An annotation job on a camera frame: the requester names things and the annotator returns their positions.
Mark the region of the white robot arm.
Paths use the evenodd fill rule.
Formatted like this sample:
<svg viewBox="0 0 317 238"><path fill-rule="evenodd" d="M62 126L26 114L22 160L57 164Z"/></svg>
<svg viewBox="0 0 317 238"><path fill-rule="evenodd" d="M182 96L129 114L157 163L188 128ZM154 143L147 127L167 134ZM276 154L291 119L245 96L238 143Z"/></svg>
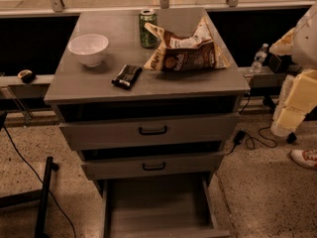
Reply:
<svg viewBox="0 0 317 238"><path fill-rule="evenodd" d="M303 68L296 76L288 75L283 82L270 126L273 135L287 137L317 106L317 4L269 52L277 56L291 55L291 60Z"/></svg>

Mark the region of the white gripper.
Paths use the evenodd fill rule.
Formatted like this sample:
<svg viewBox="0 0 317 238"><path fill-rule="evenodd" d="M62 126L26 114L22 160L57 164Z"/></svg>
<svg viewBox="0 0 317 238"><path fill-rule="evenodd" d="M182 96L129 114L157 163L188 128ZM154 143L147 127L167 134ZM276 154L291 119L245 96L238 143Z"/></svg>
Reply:
<svg viewBox="0 0 317 238"><path fill-rule="evenodd" d="M305 116L317 106L317 70L305 69L296 76L288 75L282 85L278 102L283 104L284 118L295 130Z"/></svg>

